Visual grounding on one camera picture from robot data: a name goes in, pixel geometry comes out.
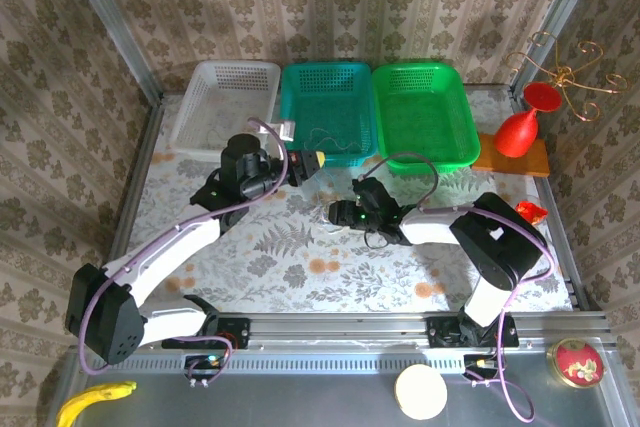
gold wire stand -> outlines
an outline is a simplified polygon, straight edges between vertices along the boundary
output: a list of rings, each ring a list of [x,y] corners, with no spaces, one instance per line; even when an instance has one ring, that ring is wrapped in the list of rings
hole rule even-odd
[[[573,87],[578,87],[580,89],[592,90],[595,92],[606,92],[608,94],[620,94],[622,92],[626,92],[627,90],[629,90],[629,87],[630,87],[629,81],[625,77],[621,76],[620,74],[614,74],[614,73],[607,74],[605,76],[607,84],[612,86],[611,88],[608,88],[608,89],[591,87],[589,85],[584,85],[576,82],[576,74],[578,72],[596,64],[597,62],[600,62],[600,60],[604,56],[604,49],[600,44],[597,44],[596,42],[593,42],[591,40],[581,40],[580,42],[578,42],[578,48],[582,51],[583,54],[587,55],[587,59],[589,57],[592,57],[594,54],[596,55],[596,57],[592,60],[589,60],[586,64],[578,67],[577,69],[572,69],[568,65],[560,64],[560,61],[558,59],[558,56],[559,56],[558,39],[555,35],[549,32],[546,32],[544,30],[540,30],[538,32],[534,32],[533,35],[529,38],[529,41],[536,47],[543,47],[547,45],[547,42],[549,42],[550,38],[553,39],[554,48],[555,48],[555,68],[553,70],[545,69],[544,67],[539,65],[536,61],[534,61],[531,57],[529,57],[529,55],[520,51],[514,51],[508,54],[504,58],[504,62],[507,64],[507,66],[510,69],[512,69],[515,72],[518,72],[524,65],[525,61],[529,61],[533,65],[535,65],[538,69],[540,69],[542,72],[547,74],[549,78],[546,81],[546,83],[552,85],[556,89],[562,90],[562,95],[567,101],[567,104],[569,104],[569,107],[571,108],[574,115],[578,117],[580,120],[584,122],[593,122],[594,120],[597,120],[601,114],[600,107],[595,102],[585,101],[581,109],[577,110],[573,105],[573,102],[571,102],[569,95],[567,94],[567,90],[566,90],[567,87],[573,86]],[[515,67],[512,64],[513,59],[516,56],[520,56],[522,58],[522,60],[520,61],[520,65],[518,65],[518,67]]]

floral tablecloth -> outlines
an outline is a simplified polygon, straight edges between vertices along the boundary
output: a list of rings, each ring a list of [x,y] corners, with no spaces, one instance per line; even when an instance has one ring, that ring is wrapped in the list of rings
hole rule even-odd
[[[511,113],[503,90],[469,90],[476,126],[493,133]],[[164,99],[165,115],[130,240],[130,248],[168,227],[202,186],[214,164],[175,155],[167,145],[181,96]],[[359,169],[327,169],[301,188],[286,186],[250,212],[227,234],[201,250],[152,294],[170,300],[195,293],[222,311],[236,312],[418,312],[457,310],[470,295],[478,273],[462,249],[453,245],[388,246],[372,250],[362,233],[332,231],[323,206],[353,199],[351,179]],[[430,178],[392,176],[376,171],[400,204],[412,203]],[[513,202],[536,199],[530,177],[472,172],[444,175],[431,197],[433,207],[499,193]],[[543,224],[544,235],[551,241]],[[541,260],[534,271],[546,268]],[[560,272],[523,288],[514,311],[570,310]]]

white basket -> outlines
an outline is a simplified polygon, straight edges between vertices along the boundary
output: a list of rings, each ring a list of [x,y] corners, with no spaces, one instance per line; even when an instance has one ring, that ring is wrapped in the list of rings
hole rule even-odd
[[[229,138],[247,131],[247,119],[271,121],[280,67],[270,62],[201,62],[193,72],[173,126],[171,150],[220,162]],[[256,134],[266,147],[268,135]]]

damask wallpaper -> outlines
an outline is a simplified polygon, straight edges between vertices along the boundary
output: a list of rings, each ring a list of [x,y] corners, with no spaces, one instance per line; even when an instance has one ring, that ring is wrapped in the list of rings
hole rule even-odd
[[[560,36],[560,59],[583,63],[575,48],[582,39],[607,48],[579,81],[604,87],[605,75],[618,72],[632,88],[615,96],[570,91],[577,104],[600,104],[596,122],[581,122],[566,108],[540,121],[578,268],[588,293],[609,313],[640,399],[640,0],[580,0]]]
[[[505,53],[551,0],[118,0],[165,91],[205,59],[279,64],[334,58],[373,66],[445,59],[469,83],[508,83]]]
[[[71,277],[108,252],[146,113],[88,0],[0,0],[0,425],[46,414]]]

yellow banana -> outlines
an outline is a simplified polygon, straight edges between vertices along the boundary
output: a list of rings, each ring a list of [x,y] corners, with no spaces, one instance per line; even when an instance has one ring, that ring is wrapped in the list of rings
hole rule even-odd
[[[131,395],[136,390],[133,381],[100,384],[71,397],[65,402],[56,418],[57,427],[71,427],[76,417],[91,404],[104,400],[117,400]]]

